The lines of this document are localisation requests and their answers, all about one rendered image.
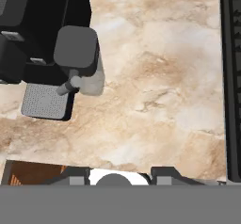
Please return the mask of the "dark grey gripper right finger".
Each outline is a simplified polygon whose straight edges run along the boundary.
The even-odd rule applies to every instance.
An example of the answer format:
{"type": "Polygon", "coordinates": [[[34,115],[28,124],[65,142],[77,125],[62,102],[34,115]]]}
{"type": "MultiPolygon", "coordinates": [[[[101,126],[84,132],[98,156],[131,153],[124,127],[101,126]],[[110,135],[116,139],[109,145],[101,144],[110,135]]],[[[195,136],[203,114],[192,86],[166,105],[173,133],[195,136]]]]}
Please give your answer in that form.
{"type": "Polygon", "coordinates": [[[152,167],[152,185],[202,185],[201,182],[182,176],[175,167],[152,167]]]}

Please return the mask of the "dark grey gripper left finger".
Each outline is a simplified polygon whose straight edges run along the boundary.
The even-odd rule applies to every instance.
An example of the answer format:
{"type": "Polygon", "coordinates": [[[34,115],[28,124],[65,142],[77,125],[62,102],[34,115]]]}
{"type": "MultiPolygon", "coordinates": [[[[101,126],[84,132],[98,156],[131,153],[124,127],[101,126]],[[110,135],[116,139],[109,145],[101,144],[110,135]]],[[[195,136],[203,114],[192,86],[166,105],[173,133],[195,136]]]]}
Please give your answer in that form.
{"type": "Polygon", "coordinates": [[[66,167],[58,176],[48,179],[44,184],[55,185],[90,185],[90,168],[87,167],[66,167]]]}

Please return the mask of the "white round object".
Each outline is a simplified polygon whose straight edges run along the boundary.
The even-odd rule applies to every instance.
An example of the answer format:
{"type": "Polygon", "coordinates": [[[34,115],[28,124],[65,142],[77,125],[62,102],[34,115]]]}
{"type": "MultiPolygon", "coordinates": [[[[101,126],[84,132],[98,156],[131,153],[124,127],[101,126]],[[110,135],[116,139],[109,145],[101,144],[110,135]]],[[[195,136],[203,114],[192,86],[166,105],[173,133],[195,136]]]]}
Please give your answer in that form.
{"type": "Polygon", "coordinates": [[[138,172],[108,170],[95,168],[90,171],[91,185],[149,185],[151,179],[147,174],[138,172]]]}

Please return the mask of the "brown wooden cupboard front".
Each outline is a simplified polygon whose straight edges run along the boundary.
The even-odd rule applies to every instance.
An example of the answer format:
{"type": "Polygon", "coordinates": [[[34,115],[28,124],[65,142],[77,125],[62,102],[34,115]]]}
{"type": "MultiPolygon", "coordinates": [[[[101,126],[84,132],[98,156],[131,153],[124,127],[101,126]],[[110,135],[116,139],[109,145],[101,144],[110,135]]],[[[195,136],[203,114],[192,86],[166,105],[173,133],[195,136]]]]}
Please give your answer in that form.
{"type": "Polygon", "coordinates": [[[2,185],[42,184],[59,176],[66,166],[7,160],[1,180],[2,185]]]}

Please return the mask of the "black hob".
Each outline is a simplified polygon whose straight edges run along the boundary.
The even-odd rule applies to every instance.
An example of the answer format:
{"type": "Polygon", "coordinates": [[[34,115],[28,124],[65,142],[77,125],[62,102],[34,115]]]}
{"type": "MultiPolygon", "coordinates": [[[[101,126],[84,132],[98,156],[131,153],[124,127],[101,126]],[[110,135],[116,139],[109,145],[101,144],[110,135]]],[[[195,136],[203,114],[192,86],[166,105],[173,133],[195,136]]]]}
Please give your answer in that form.
{"type": "Polygon", "coordinates": [[[241,184],[241,0],[220,0],[227,179],[241,184]]]}

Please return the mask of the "black coffee machine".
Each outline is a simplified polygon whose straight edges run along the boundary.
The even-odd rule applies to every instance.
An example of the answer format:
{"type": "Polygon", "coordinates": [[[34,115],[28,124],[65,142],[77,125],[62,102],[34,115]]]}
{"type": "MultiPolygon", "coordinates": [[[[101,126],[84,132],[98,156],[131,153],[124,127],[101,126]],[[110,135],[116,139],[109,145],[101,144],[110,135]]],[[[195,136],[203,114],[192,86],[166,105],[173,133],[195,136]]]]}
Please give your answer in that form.
{"type": "Polygon", "coordinates": [[[103,92],[90,19],[90,0],[0,0],[0,84],[26,83],[23,115],[69,120],[77,92],[103,92]]]}

